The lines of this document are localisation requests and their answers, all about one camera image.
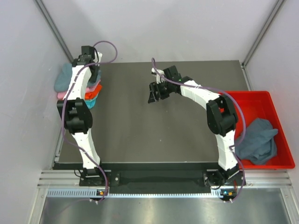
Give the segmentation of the grey-blue polo shirt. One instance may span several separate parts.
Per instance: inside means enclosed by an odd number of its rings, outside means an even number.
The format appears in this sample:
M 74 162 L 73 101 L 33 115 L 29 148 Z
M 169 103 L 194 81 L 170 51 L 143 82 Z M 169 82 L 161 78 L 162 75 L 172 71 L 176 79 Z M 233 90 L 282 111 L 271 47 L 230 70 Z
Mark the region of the grey-blue polo shirt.
M 54 91 L 59 93 L 59 92 L 65 92 L 69 88 L 69 84 L 71 82 L 71 77 L 72 77 L 72 65 L 71 63 L 65 63 L 62 66 L 61 72 L 58 74 L 55 83 L 54 83 Z M 93 87 L 96 86 L 100 83 L 101 79 L 101 70 L 98 73 L 98 77 L 96 80 L 96 83 L 90 83 L 88 82 L 87 87 Z

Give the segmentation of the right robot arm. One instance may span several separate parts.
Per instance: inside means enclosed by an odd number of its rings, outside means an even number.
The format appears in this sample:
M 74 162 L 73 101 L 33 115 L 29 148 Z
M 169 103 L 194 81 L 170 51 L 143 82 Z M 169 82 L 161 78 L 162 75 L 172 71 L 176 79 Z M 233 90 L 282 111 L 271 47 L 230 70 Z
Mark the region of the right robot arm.
M 177 93 L 206 110 L 207 125 L 217 141 L 218 179 L 222 184 L 230 184 L 239 172 L 238 161 L 234 156 L 238 116 L 233 100 L 224 93 L 203 88 L 190 77 L 182 77 L 176 66 L 164 70 L 152 68 L 151 74 L 156 80 L 149 84 L 148 103 L 158 102 L 168 98 L 171 93 Z

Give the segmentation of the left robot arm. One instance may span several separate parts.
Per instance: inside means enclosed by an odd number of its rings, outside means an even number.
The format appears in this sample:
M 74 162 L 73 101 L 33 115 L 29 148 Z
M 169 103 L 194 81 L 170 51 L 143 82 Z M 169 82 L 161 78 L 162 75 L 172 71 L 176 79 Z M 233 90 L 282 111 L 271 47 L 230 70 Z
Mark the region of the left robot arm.
M 71 81 L 62 100 L 57 101 L 57 109 L 62 120 L 62 133 L 65 130 L 72 135 L 82 156 L 82 168 L 78 168 L 82 181 L 87 178 L 96 184 L 105 182 L 106 174 L 98 169 L 101 163 L 92 139 L 93 117 L 85 102 L 85 93 L 89 81 L 95 82 L 101 54 L 92 46 L 82 46 L 81 54 L 71 63 Z

